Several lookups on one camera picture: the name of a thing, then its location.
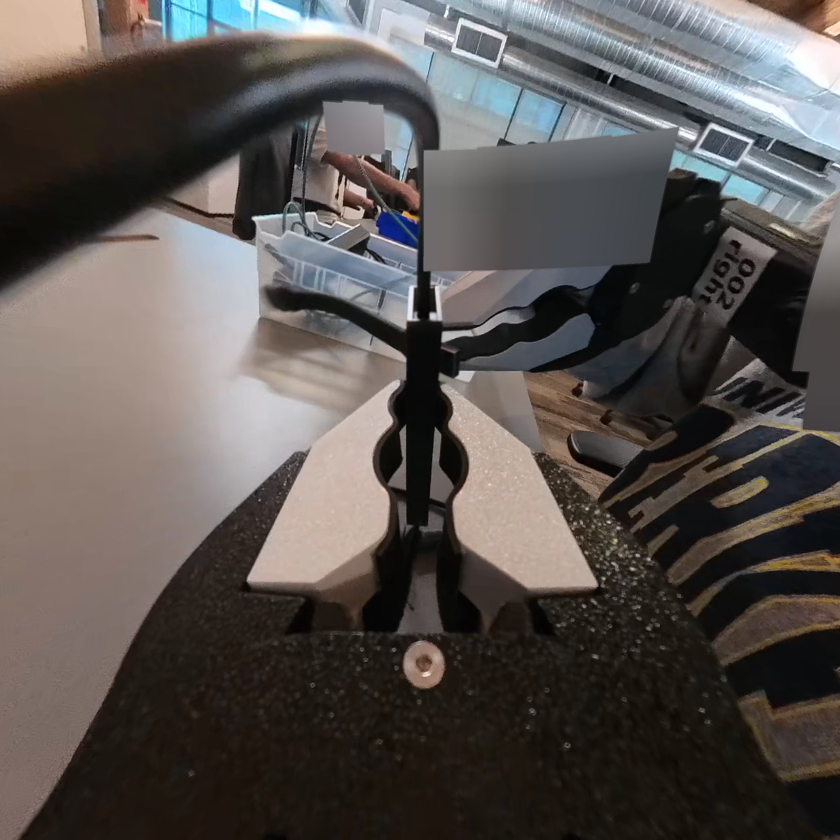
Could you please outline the clear plastic bin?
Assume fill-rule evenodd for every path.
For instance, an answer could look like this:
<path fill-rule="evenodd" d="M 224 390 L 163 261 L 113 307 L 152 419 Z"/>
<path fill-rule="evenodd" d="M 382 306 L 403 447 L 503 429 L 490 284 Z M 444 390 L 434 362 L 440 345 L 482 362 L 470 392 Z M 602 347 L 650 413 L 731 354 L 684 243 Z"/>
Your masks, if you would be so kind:
<path fill-rule="evenodd" d="M 306 221 L 311 237 L 298 215 L 255 218 L 260 318 L 403 361 L 392 347 L 334 314 L 281 311 L 265 298 L 264 287 L 283 280 L 304 291 L 346 299 L 397 327 L 405 326 L 407 295 L 415 282 L 416 250 L 371 234 L 357 254 L 331 244 L 332 239 L 350 231 L 349 224 L 325 224 L 315 213 L 308 213 Z"/>

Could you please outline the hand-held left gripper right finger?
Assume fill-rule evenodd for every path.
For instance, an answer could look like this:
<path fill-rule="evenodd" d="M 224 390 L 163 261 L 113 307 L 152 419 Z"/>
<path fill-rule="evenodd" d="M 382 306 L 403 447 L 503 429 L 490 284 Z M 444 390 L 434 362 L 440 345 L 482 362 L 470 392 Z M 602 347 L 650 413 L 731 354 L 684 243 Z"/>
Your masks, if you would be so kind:
<path fill-rule="evenodd" d="M 439 466 L 452 484 L 437 553 L 447 633 L 487 633 L 511 604 L 594 593 L 598 584 L 528 446 L 440 386 Z"/>

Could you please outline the silver air duct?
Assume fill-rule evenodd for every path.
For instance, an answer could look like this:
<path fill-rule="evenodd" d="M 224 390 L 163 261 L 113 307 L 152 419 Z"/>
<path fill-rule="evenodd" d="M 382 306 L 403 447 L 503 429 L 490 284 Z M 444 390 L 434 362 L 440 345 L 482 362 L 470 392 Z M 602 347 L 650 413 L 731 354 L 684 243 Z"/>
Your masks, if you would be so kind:
<path fill-rule="evenodd" d="M 751 2 L 446 2 L 530 39 L 559 44 L 579 17 L 663 39 L 693 56 L 728 60 L 742 71 L 792 67 L 807 74 L 838 66 L 838 41 Z"/>
<path fill-rule="evenodd" d="M 651 99 L 652 92 L 629 83 L 616 86 L 603 80 L 584 76 L 566 66 L 531 56 L 521 49 L 507 50 L 501 58 L 499 71 L 504 78 L 515 81 L 542 95 L 573 103 L 575 106 L 600 113 L 602 116 L 636 130 L 663 130 L 677 128 L 677 144 L 691 151 L 698 134 L 707 123 L 717 123 L 753 138 L 751 151 L 740 165 L 757 153 L 768 154 L 773 159 L 788 161 L 811 172 L 824 172 L 829 164 L 838 164 L 838 151 L 812 152 L 800 146 L 772 138 L 767 133 L 756 133 L 724 122 L 706 118 L 702 114 L 685 113 L 680 109 L 663 108 Z"/>

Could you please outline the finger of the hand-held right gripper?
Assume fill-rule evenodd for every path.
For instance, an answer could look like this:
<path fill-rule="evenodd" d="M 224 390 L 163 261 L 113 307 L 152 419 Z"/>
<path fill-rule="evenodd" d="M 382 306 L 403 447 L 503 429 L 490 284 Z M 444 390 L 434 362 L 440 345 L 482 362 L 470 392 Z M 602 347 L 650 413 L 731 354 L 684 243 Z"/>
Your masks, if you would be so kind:
<path fill-rule="evenodd" d="M 573 320 L 584 313 L 581 293 L 600 282 L 609 266 L 473 270 L 442 292 L 444 330 L 483 329 L 503 312 L 519 321 Z"/>
<path fill-rule="evenodd" d="M 463 370 L 534 371 L 584 350 L 594 330 L 578 303 L 533 303 L 501 309 L 483 323 L 449 323 L 446 341 L 458 346 Z"/>

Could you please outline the blue plastic bin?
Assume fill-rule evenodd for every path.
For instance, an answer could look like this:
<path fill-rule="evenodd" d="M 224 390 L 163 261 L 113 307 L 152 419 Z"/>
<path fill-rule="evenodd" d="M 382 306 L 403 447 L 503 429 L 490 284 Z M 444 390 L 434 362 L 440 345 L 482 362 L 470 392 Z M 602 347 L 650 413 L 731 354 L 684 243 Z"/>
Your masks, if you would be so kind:
<path fill-rule="evenodd" d="M 414 215 L 381 211 L 375 225 L 379 236 L 408 248 L 417 248 L 419 220 Z"/>

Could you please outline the black usb hub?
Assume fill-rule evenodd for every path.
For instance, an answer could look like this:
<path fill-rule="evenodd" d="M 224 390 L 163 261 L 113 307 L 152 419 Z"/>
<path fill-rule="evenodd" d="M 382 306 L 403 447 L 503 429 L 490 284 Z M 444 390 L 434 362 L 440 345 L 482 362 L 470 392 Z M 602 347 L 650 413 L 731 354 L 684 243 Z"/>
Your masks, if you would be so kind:
<path fill-rule="evenodd" d="M 423 271 L 413 289 L 406 320 L 406 378 L 403 393 L 406 432 L 406 521 L 427 525 L 433 471 L 434 435 L 442 322 L 431 276 Z"/>

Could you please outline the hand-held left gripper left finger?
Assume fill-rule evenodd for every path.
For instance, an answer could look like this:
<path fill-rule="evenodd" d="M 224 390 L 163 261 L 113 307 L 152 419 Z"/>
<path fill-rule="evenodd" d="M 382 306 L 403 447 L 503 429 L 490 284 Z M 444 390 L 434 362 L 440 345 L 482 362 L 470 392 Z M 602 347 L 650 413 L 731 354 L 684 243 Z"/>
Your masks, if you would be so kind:
<path fill-rule="evenodd" d="M 254 592 L 335 604 L 351 628 L 391 633 L 411 584 L 398 503 L 404 383 L 382 388 L 310 449 L 248 573 Z"/>

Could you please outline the black jacket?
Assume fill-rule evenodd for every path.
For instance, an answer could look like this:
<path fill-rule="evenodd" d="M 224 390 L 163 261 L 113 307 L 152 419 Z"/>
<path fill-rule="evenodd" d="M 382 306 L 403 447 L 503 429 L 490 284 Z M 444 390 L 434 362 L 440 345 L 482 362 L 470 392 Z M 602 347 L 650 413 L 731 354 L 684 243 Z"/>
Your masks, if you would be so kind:
<path fill-rule="evenodd" d="M 234 235 L 251 242 L 257 216 L 279 215 L 291 201 L 295 163 L 302 147 L 300 122 L 250 141 L 239 153 Z"/>

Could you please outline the white ceiling vent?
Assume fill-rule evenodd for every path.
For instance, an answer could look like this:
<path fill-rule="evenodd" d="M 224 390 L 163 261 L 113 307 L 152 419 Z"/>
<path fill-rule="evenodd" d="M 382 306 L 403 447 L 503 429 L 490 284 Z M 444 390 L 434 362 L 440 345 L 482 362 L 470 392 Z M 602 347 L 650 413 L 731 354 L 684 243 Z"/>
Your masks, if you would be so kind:
<path fill-rule="evenodd" d="M 450 52 L 456 57 L 496 70 L 507 44 L 507 34 L 462 17 L 457 22 Z"/>
<path fill-rule="evenodd" d="M 754 140 L 746 134 L 709 122 L 700 131 L 691 153 L 703 160 L 734 168 L 751 151 Z"/>

